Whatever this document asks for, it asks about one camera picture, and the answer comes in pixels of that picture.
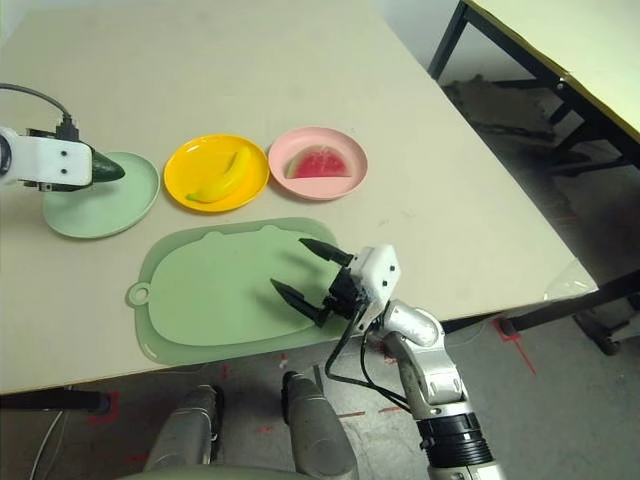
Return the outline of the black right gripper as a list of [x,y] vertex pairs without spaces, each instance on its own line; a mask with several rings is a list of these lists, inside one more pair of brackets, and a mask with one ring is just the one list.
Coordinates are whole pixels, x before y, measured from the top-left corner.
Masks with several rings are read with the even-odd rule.
[[339,316],[360,316],[366,310],[369,299],[360,281],[352,276],[349,267],[355,256],[314,238],[300,238],[299,242],[316,256],[340,265],[340,270],[329,287],[329,293],[323,298],[322,306],[309,303],[301,292],[290,285],[271,279],[271,285],[278,294],[289,306],[319,328],[325,326],[330,313]]

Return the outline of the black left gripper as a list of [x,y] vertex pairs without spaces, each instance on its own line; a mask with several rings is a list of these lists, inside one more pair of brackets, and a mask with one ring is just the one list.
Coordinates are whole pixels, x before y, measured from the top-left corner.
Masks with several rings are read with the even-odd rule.
[[57,183],[35,182],[35,181],[23,181],[22,185],[27,188],[33,188],[40,192],[75,192],[89,188],[91,184],[87,185],[67,185]]

